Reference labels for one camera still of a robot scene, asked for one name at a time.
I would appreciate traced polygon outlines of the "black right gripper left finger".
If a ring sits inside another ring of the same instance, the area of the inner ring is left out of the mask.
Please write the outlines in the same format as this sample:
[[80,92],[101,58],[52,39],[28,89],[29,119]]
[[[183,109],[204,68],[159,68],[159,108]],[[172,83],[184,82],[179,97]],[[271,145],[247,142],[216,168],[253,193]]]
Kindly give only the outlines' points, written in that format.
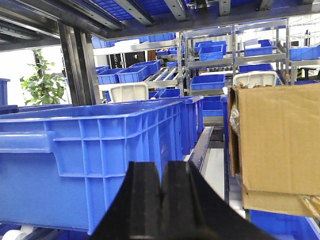
[[130,162],[91,240],[154,240],[160,228],[160,179],[153,162]]

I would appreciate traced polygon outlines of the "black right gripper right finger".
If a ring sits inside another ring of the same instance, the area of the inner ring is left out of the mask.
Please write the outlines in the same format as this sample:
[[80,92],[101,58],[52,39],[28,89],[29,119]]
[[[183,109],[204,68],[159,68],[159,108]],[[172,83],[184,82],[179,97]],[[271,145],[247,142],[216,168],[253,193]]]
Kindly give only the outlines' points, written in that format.
[[161,240],[273,239],[222,200],[192,162],[168,162],[162,193]]

